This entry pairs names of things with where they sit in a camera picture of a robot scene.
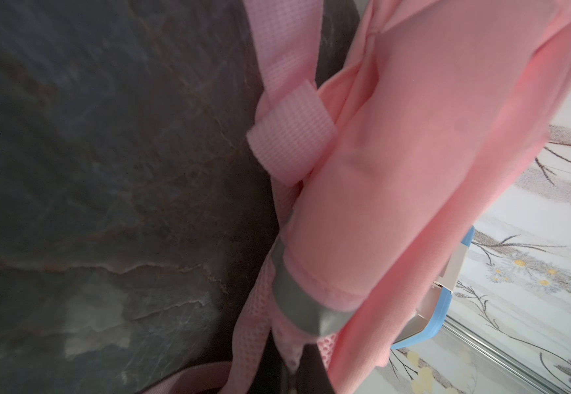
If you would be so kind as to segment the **pink backpack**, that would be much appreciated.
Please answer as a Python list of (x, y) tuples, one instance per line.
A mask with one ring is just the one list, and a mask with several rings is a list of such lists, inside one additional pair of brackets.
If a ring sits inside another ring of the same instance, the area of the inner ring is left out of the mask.
[(263, 82), (247, 139), (280, 230), (231, 361), (152, 392), (352, 393), (548, 142), (571, 90), (571, 1), (372, 1), (321, 85), (322, 2), (244, 9)]

